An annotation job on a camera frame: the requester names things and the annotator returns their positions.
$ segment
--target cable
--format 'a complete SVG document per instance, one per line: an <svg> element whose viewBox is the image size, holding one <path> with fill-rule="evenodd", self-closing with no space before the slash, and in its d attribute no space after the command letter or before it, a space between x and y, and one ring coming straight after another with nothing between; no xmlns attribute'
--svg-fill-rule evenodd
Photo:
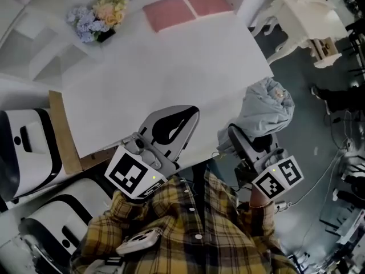
<svg viewBox="0 0 365 274"><path fill-rule="evenodd" d="M337 145L337 142L336 142L336 140L335 140L335 138L334 138L334 136L333 136L331 115L327 115L327 114L325 114L325 115L323 116L323 122L324 122L324 123L325 123L325 125L326 125L326 122L325 122L325 118L326 118L326 116L328 116L328 117L330 118L330 129L331 129L331 138L332 138L332 142L335 144L335 146L337 147L337 149L338 149L338 150L340 150L341 148Z"/></svg>
<svg viewBox="0 0 365 274"><path fill-rule="evenodd" d="M231 189L234 191L234 192L239 192L241 189L246 189L248 191L252 191L251 188L247 188L245 186L242 186L242 187L239 187L239 186L232 186Z"/></svg>
<svg viewBox="0 0 365 274"><path fill-rule="evenodd" d="M218 158L218 160L221 160L224 156L226 156L225 153L221 154L219 151L214 151L211 155L212 158L215 158L216 156L213 156L213 154L218 153L216 156L220 155L221 157Z"/></svg>
<svg viewBox="0 0 365 274"><path fill-rule="evenodd" d="M351 123L350 123L350 137L348 137L347 134L346 134L346 115L347 115L347 113L350 114L350 121L352 121L352 115L351 115L351 113L349 111L346 111L344 113L344 119L343 119L344 134L345 134L347 140L349 140L349 141L351 141L353 143L354 140L352 139L352 124Z"/></svg>
<svg viewBox="0 0 365 274"><path fill-rule="evenodd" d="M343 153L341 156L339 156L339 158L337 158L337 160L336 160L336 162L335 162L335 164L334 164L334 166L333 166L333 168L332 168L332 172L331 172L331 176L330 176L330 181L329 181L329 183L328 183L328 189L327 189L327 192L326 192L326 197L325 197L325 200L323 201L323 204L322 204L322 206L321 206L321 210L319 211L319 214L317 214L317 216L318 216L318 215L319 215L319 216L321 216L322 211L323 211L323 209L324 209L324 207L325 207L325 204L326 204L326 201L327 201L327 197L328 197L329 192L330 192L330 187L331 187L331 182L332 182L333 172L334 172L335 167L336 167L336 165L337 165L337 161L341 160L341 158L342 158L344 155L345 155L345 153ZM307 230L307 231L306 231L306 233L304 234L304 237L303 237L303 240L302 240L301 247L299 248L299 250L297 250L297 251L295 252L295 254L294 254L294 255L296 255L297 253L299 253L299 252L302 250L302 248L303 248L303 246L304 246L304 241L305 241L305 239L306 239L306 237L307 237L308 233L310 232L310 230L311 230L311 228L312 228L312 226L313 226L313 224L314 224L314 222L315 222L315 221L316 221L316 218L312 220L312 222L311 222L311 224L310 224L310 226L309 226L308 230Z"/></svg>
<svg viewBox="0 0 365 274"><path fill-rule="evenodd" d="M341 119L340 117L336 118L333 120L333 124L337 124L338 122L341 121L347 121L347 122L355 122L355 123L365 123L365 121L358 121L358 120L345 120L345 119Z"/></svg>
<svg viewBox="0 0 365 274"><path fill-rule="evenodd" d="M326 175L326 173L327 173L327 171L330 169L330 167L332 166L332 163L333 163L333 161L335 160L335 158L337 157L337 153L340 151L341 149L339 148L338 150L337 150L337 152L336 152L336 154L335 154L335 156L332 158L332 161L331 161L331 163L330 163L330 165L327 167L327 169L325 170L325 172L323 173L323 175L315 182L315 184L309 189L309 191L308 192L306 192L302 197L300 197L299 198L299 200L298 201L296 201L296 202L294 202L294 203L292 203L291 204L291 206L290 207L292 207L292 206L295 206L295 205L297 205L300 201L302 201L314 188L315 188L315 186L323 179L323 177Z"/></svg>

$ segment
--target robotic arm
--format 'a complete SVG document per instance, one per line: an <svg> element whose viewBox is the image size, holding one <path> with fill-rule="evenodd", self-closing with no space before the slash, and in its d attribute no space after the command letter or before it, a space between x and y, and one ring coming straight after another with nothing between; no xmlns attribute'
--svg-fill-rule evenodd
<svg viewBox="0 0 365 274"><path fill-rule="evenodd" d="M297 161L279 146L275 133L250 140L238 126L230 124L228 136L241 160L234 169L240 187L252 183L273 200L304 179Z"/></svg>
<svg viewBox="0 0 365 274"><path fill-rule="evenodd" d="M105 176L132 200L143 201L179 169L177 160L198 121L195 106L153 112L120 142Z"/></svg>

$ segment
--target pink napkin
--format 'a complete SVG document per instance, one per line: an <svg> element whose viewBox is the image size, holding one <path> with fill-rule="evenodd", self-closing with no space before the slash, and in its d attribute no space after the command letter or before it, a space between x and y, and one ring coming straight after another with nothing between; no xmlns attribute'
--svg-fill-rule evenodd
<svg viewBox="0 0 365 274"><path fill-rule="evenodd" d="M167 27L195 19L184 0L161 0L144 6L143 10L151 27L157 33Z"/></svg>
<svg viewBox="0 0 365 274"><path fill-rule="evenodd" d="M199 16L232 11L226 0L188 0Z"/></svg>

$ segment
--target person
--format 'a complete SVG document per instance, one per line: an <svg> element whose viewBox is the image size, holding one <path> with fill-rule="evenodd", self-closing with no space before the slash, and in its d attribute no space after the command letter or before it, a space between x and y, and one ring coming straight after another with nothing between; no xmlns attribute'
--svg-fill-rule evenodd
<svg viewBox="0 0 365 274"><path fill-rule="evenodd" d="M365 19L360 18L357 21L355 21L354 23L349 24L348 26L346 26L346 30L347 31L352 30L351 33L355 33L356 35L364 34L365 33Z"/></svg>
<svg viewBox="0 0 365 274"><path fill-rule="evenodd" d="M338 199L344 200L353 206L365 209L365 194L363 192L363 188L365 186L365 178L358 176L346 176L344 179L346 183L351 184L351 190L352 193L346 192L346 191L339 191L338 189L334 189L332 193L332 199L333 201L337 201Z"/></svg>
<svg viewBox="0 0 365 274"><path fill-rule="evenodd" d="M311 93L326 104L327 114L336 111L351 110L363 111L365 109L365 84L359 87L352 87L347 91L330 91L312 86Z"/></svg>
<svg viewBox="0 0 365 274"><path fill-rule="evenodd" d="M297 273L274 237L273 202L253 188L238 205L205 164L193 173L194 183L172 176L143 204L115 191L71 256L71 273ZM154 245L118 258L117 247L152 228Z"/></svg>

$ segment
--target gray floor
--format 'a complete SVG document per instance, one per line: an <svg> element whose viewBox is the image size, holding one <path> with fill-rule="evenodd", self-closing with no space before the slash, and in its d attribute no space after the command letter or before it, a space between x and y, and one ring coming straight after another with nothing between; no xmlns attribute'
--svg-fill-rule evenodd
<svg viewBox="0 0 365 274"><path fill-rule="evenodd" d="M270 56L276 46L286 39L286 35L275 29L269 36L262 33L256 38L266 57ZM349 46L346 39L337 43L339 51ZM326 168L336 155L337 148L331 139L330 128L324 122L325 106L323 102L312 96L309 87L317 84L321 88L330 90L345 90L356 79L347 73L348 69L358 68L355 56L348 53L338 59L334 66L326 69L317 69L313 65L308 49L297 49L288 57L274 62L271 65L274 79L289 90L295 102L295 112L292 122L287 128L280 131L278 139L280 145L295 156L304 173L305 180L291 191L283 195L282 200L296 202L322 176ZM332 119L344 116L343 112L336 113ZM333 125L334 138L340 145L344 139L343 122ZM238 160L226 156L217 159L217 164L225 181L230 186L236 186L237 181L233 168ZM298 205L286 212L276 214L277 235L281 239L286 254L308 252L310 261L320 263L334 249L336 236L325 232L326 227L319 222L319 215L329 188L331 170L324 176L312 192ZM336 220L337 210L346 206L341 202L332 201L332 191L335 186L346 186L340 181L337 169L329 189L326 205L321 217L325 220ZM246 200L248 192L241 190L240 199Z"/></svg>

